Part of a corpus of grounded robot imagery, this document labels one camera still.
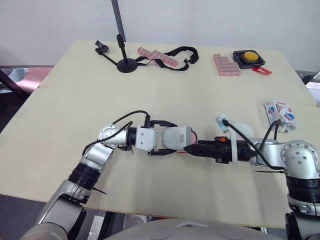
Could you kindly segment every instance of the black cable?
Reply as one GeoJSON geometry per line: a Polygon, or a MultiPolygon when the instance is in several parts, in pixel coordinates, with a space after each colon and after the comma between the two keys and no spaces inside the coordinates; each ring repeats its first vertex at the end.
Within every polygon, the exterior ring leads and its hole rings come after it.
{"type": "Polygon", "coordinates": [[[240,132],[235,126],[233,126],[231,123],[229,123],[226,119],[222,120],[223,125],[225,126],[229,126],[230,128],[232,128],[237,134],[239,134],[251,147],[253,147],[253,149],[260,155],[261,159],[263,160],[263,162],[271,169],[273,170],[282,170],[285,169],[284,167],[280,167],[280,166],[272,166],[270,165],[270,163],[267,161],[266,157],[263,155],[263,153],[259,150],[259,148],[257,148],[257,146],[250,141],[250,139],[248,139],[242,132],[240,132]]]}
{"type": "Polygon", "coordinates": [[[100,189],[97,189],[97,188],[95,188],[95,187],[93,187],[92,190],[96,190],[96,191],[98,191],[99,193],[108,195],[108,193],[106,193],[106,192],[104,192],[104,191],[102,191],[102,190],[100,190],[100,189]]]}
{"type": "Polygon", "coordinates": [[[195,135],[195,143],[197,144],[198,143],[198,135],[193,130],[191,130],[191,132],[195,135]]]}
{"type": "Polygon", "coordinates": [[[138,114],[138,113],[142,113],[142,114],[145,114],[146,116],[150,116],[149,113],[147,113],[146,111],[143,111],[143,110],[132,111],[132,112],[120,117],[119,119],[115,120],[112,124],[116,124],[117,122],[121,121],[122,119],[125,119],[125,118],[129,117],[130,115],[138,114]]]}
{"type": "Polygon", "coordinates": [[[284,171],[255,171],[257,173],[284,174],[284,171]]]}
{"type": "Polygon", "coordinates": [[[261,142],[261,144],[260,144],[260,147],[259,147],[259,150],[260,150],[260,151],[262,151],[262,149],[264,148],[265,143],[266,143],[266,141],[267,141],[267,139],[268,139],[268,137],[269,137],[269,134],[270,134],[272,128],[274,127],[274,125],[276,125],[276,126],[279,127],[279,124],[280,124],[280,119],[279,119],[279,120],[275,120],[275,121],[273,121],[273,123],[270,124],[270,126],[269,126],[268,130],[266,131],[266,133],[265,133],[265,135],[264,135],[264,138],[263,138],[263,140],[262,140],[262,142],[261,142]]]}
{"type": "Polygon", "coordinates": [[[274,129],[274,140],[277,140],[277,133],[278,133],[278,128],[279,128],[280,124],[275,125],[275,129],[274,129]]]}
{"type": "Polygon", "coordinates": [[[131,153],[134,154],[134,151],[132,150],[132,143],[131,143],[131,138],[130,137],[128,137],[128,142],[129,142],[131,153]]]}
{"type": "Polygon", "coordinates": [[[117,132],[115,132],[114,134],[112,134],[111,136],[108,136],[104,139],[101,140],[97,140],[97,141],[93,141],[91,143],[89,143],[87,146],[84,147],[83,152],[82,152],[82,156],[86,154],[86,151],[88,150],[88,148],[90,148],[92,145],[97,144],[97,143],[102,143],[104,141],[107,141],[113,137],[115,137],[116,135],[118,135],[122,130],[124,130],[125,128],[129,128],[134,122],[130,121],[128,122],[126,125],[124,125],[123,127],[121,127],[117,132]]]}

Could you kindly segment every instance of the yellow button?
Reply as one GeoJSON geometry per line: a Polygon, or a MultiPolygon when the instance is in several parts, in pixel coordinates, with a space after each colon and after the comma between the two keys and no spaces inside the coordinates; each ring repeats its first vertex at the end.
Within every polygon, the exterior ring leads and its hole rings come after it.
{"type": "Polygon", "coordinates": [[[255,62],[258,60],[258,55],[252,51],[246,51],[243,55],[244,59],[255,62]]]}

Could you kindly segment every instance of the metal pole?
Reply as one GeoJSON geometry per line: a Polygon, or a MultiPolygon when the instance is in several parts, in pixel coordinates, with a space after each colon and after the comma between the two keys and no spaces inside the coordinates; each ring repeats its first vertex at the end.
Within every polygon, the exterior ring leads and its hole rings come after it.
{"type": "Polygon", "coordinates": [[[118,0],[111,0],[111,3],[112,3],[113,12],[114,12],[114,16],[115,16],[115,22],[118,27],[119,34],[121,34],[123,41],[126,42],[125,31],[124,31],[124,26],[122,25],[118,0]]]}

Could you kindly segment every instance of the red tag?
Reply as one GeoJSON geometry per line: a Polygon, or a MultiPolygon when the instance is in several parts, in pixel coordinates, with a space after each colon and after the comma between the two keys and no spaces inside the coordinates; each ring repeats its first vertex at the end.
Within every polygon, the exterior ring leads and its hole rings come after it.
{"type": "Polygon", "coordinates": [[[255,71],[257,73],[260,73],[260,74],[263,74],[263,75],[269,75],[269,74],[272,74],[272,71],[269,71],[263,67],[255,67],[255,68],[252,68],[252,71],[255,71]]]}

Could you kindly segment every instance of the floor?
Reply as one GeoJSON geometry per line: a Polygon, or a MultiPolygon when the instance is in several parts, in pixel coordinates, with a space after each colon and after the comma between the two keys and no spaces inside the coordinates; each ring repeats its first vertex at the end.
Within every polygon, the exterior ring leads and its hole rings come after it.
{"type": "MultiPolygon", "coordinates": [[[[21,81],[19,85],[25,91],[32,92],[49,71],[50,69],[33,69],[28,72],[29,79],[21,81]]],[[[320,83],[310,83],[307,87],[320,106],[320,83]]],[[[12,92],[0,94],[0,132],[22,104],[23,102],[12,92]]],[[[0,240],[18,240],[23,233],[35,224],[38,214],[44,205],[45,203],[43,202],[0,195],[0,240]]],[[[87,240],[94,216],[104,215],[106,215],[105,221],[107,220],[109,224],[112,223],[111,228],[103,230],[105,232],[104,236],[111,236],[121,230],[123,214],[87,209],[87,216],[77,240],[87,240]]],[[[268,232],[281,239],[287,239],[284,229],[268,228],[268,232]]]]}

